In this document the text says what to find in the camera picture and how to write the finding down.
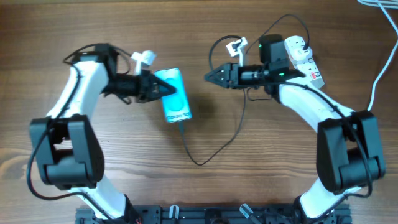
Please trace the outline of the Samsung Galaxy smartphone cyan screen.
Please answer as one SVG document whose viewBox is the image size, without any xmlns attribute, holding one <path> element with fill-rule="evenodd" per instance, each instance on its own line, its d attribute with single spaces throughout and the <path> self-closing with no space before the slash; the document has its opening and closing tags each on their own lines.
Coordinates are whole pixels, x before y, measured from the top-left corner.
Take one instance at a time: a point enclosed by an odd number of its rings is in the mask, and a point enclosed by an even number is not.
<svg viewBox="0 0 398 224">
<path fill-rule="evenodd" d="M 191 119 L 192 113 L 181 71 L 178 68 L 158 70 L 155 72 L 155 76 L 176 88 L 176 93 L 162 97 L 166 122 L 175 123 Z"/>
</svg>

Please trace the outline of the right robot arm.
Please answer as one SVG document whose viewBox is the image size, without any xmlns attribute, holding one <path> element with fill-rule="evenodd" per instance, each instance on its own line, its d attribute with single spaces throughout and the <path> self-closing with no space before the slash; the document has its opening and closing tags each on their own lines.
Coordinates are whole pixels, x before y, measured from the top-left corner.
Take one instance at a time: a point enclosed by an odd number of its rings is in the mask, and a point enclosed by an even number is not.
<svg viewBox="0 0 398 224">
<path fill-rule="evenodd" d="M 313 59 L 309 40 L 279 34 L 259 39 L 260 64 L 248 65 L 243 37 L 227 45 L 238 63 L 212 69 L 205 80 L 223 88 L 263 88 L 278 103 L 292 109 L 317 134 L 317 180 L 295 199 L 291 223 L 324 222 L 349 197 L 386 173 L 376 117 L 368 110 L 355 111 L 322 92 L 324 84 Z"/>
</svg>

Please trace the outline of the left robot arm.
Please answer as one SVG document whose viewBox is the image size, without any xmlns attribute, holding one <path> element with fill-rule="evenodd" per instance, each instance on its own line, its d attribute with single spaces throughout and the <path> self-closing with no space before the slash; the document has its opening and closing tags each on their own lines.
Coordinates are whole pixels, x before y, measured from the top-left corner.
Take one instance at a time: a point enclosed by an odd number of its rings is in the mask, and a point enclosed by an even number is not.
<svg viewBox="0 0 398 224">
<path fill-rule="evenodd" d="M 102 223 L 142 223 L 128 196 L 105 176 L 102 148 L 91 117 L 101 95 L 123 103 L 147 103 L 176 92 L 149 67 L 151 50 L 129 53 L 109 43 L 89 44 L 64 58 L 70 76 L 55 106 L 29 126 L 32 152 L 42 182 L 80 197 Z"/>
</svg>

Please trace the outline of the white charger plug adapter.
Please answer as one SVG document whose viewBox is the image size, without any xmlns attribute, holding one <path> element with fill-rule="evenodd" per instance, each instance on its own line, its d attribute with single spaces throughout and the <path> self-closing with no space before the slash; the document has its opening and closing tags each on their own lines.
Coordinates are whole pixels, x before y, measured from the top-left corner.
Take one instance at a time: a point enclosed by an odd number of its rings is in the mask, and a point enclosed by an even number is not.
<svg viewBox="0 0 398 224">
<path fill-rule="evenodd" d="M 307 50 L 303 48 L 295 48 L 289 52 L 289 57 L 292 63 L 303 63 L 308 58 L 312 57 L 312 50 L 309 47 Z"/>
</svg>

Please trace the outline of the white power strip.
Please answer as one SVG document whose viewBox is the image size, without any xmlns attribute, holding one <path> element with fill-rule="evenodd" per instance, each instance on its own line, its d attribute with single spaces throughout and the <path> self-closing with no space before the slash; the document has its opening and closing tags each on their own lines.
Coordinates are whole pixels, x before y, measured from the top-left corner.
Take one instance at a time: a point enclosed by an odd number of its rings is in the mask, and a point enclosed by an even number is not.
<svg viewBox="0 0 398 224">
<path fill-rule="evenodd" d="M 309 47 L 306 47 L 306 43 L 301 36 L 291 36 L 288 37 L 284 40 L 284 46 L 287 52 L 287 55 L 289 56 L 289 52 L 292 49 L 295 48 L 303 48 L 304 50 L 307 50 Z M 324 86 L 325 82 L 322 78 L 322 75 L 313 59 L 313 52 L 312 52 L 312 57 L 308 58 L 306 61 L 303 63 L 292 63 L 293 67 L 297 70 L 300 70 L 302 73 L 305 74 L 305 76 L 309 79 L 309 82 L 315 87 L 320 89 L 321 87 Z"/>
</svg>

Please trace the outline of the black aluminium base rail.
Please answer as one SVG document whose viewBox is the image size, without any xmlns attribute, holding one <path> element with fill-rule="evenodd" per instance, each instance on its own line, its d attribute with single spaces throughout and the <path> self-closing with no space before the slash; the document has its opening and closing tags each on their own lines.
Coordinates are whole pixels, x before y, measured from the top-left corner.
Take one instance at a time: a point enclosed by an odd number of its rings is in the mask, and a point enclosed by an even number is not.
<svg viewBox="0 0 398 224">
<path fill-rule="evenodd" d="M 263 207 L 250 206 L 252 218 L 239 211 L 238 207 L 161 207 L 135 206 L 135 211 L 141 216 L 140 223 L 293 223 L 291 204 L 271 204 Z M 88 207 L 76 210 L 75 223 L 111 223 L 95 216 Z M 332 214 L 314 223 L 351 224 L 349 205 L 339 205 Z"/>
</svg>

